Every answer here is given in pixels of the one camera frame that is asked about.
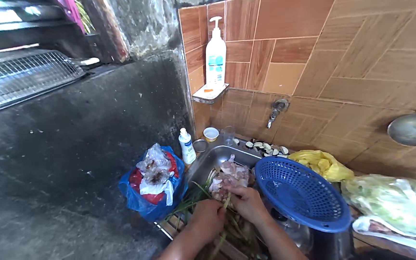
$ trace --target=white pump bottle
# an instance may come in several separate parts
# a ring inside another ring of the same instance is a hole
[[[186,131],[185,128],[181,128],[181,134],[179,135],[179,144],[182,148],[182,160],[186,164],[191,164],[195,161],[196,155],[194,147],[192,145],[192,137]]]
[[[209,20],[215,21],[215,28],[206,50],[207,85],[212,87],[223,86],[226,75],[226,43],[221,39],[221,30],[218,27],[220,19],[221,16],[215,16]]]

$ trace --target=water tap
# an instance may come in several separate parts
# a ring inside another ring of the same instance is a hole
[[[270,128],[272,125],[272,122],[275,121],[277,116],[280,114],[281,111],[287,110],[288,106],[290,105],[290,102],[286,99],[279,99],[276,100],[274,103],[272,103],[272,112],[270,114],[269,121],[267,122],[267,128]]]

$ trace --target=metal grill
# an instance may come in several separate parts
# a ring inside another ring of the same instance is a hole
[[[0,108],[44,93],[85,72],[56,50],[0,53]]]

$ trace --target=wall shelf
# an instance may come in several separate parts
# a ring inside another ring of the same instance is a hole
[[[192,100],[204,104],[214,104],[227,92],[228,86],[228,83],[224,83],[221,87],[211,87],[205,84],[192,95]]]

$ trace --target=hand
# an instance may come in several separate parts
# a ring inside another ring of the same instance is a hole
[[[261,224],[271,219],[269,212],[259,196],[259,192],[253,188],[244,187],[227,187],[232,194],[238,195],[231,197],[231,202],[235,209],[242,217],[250,221],[254,225]]]
[[[201,239],[203,245],[213,241],[224,226],[224,214],[226,210],[221,202],[213,199],[199,201],[186,229],[193,233],[194,238]]]

